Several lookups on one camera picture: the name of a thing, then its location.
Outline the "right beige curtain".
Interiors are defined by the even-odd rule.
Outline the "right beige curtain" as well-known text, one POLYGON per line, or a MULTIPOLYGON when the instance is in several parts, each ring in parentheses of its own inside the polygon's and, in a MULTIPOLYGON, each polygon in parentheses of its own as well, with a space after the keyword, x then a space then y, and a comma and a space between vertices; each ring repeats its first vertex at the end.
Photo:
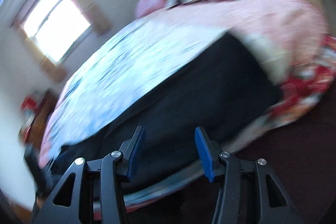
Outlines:
POLYGON ((84 18, 91 24, 98 35, 105 34, 111 29, 111 24, 102 10, 93 0, 72 0, 84 18))

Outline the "wooden desk cabinet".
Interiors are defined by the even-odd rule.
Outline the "wooden desk cabinet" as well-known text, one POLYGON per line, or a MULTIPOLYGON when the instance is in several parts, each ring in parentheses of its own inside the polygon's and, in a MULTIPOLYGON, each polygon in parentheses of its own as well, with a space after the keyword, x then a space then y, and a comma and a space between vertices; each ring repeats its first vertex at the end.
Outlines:
POLYGON ((47 122, 55 110, 58 97, 51 90, 47 90, 40 98, 34 98, 38 103, 37 109, 34 113, 31 111, 23 112, 23 114, 27 114, 27 119, 19 130, 18 138, 24 145, 31 144, 39 151, 47 122))

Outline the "round bed with patterned sheet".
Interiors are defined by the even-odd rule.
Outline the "round bed with patterned sheet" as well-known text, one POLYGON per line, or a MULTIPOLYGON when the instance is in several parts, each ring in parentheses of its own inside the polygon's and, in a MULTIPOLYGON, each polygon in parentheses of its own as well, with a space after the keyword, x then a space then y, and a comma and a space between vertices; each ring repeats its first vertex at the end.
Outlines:
POLYGON ((63 174, 143 125, 147 140, 128 210, 203 174, 194 129, 238 152, 313 109, 335 81, 335 38, 304 0, 201 2, 135 20, 66 83, 38 163, 63 174))

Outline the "beige curtain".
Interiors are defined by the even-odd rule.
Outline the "beige curtain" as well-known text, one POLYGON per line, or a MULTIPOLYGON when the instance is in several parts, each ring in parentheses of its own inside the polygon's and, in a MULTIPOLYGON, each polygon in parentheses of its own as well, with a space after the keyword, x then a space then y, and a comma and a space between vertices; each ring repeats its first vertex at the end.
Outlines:
POLYGON ((20 35, 26 50, 39 65, 44 74, 47 75, 53 82, 62 82, 67 76, 67 71, 61 65, 54 64, 49 57, 43 54, 22 28, 19 27, 17 32, 20 35))
POLYGON ((111 29, 111 24, 102 10, 93 0, 72 0, 84 18, 91 24, 98 35, 105 34, 111 29))

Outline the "black pants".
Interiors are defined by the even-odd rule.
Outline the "black pants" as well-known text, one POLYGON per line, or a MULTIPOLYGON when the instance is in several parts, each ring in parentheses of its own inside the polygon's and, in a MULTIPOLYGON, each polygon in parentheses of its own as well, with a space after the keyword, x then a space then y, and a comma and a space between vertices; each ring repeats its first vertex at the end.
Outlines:
POLYGON ((52 173, 64 174, 79 157, 88 161, 103 158, 143 126, 146 141, 138 170, 123 186, 127 193, 134 193, 198 159, 194 141, 197 127, 223 143, 281 97, 280 89, 268 80, 246 47, 225 34, 92 137, 63 146, 52 173))

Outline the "back window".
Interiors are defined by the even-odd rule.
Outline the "back window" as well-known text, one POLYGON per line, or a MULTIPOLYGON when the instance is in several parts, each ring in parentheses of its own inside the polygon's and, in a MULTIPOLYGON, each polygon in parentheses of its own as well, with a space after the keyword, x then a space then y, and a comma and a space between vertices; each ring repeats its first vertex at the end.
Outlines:
POLYGON ((53 63, 62 63, 90 32, 91 24, 72 0, 39 0, 23 30, 53 63))

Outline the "left beige curtain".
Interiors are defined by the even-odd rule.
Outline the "left beige curtain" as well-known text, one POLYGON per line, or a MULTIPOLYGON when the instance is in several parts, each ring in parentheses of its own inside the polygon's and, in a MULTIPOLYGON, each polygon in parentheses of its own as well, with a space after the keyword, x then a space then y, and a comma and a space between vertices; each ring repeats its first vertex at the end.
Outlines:
POLYGON ((49 57, 43 54, 22 28, 19 27, 17 32, 20 35, 26 50, 39 65, 44 74, 47 75, 53 82, 62 82, 67 76, 67 71, 61 65, 54 64, 49 57))

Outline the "red gift bag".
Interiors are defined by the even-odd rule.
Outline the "red gift bag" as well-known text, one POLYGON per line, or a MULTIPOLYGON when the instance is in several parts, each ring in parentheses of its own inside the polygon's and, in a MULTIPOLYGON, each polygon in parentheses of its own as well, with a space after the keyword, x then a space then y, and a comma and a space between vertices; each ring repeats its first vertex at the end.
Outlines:
POLYGON ((29 95, 26 96, 21 104, 21 111, 25 112, 25 111, 31 111, 31 112, 35 112, 35 110, 37 109, 37 101, 36 99, 29 95))

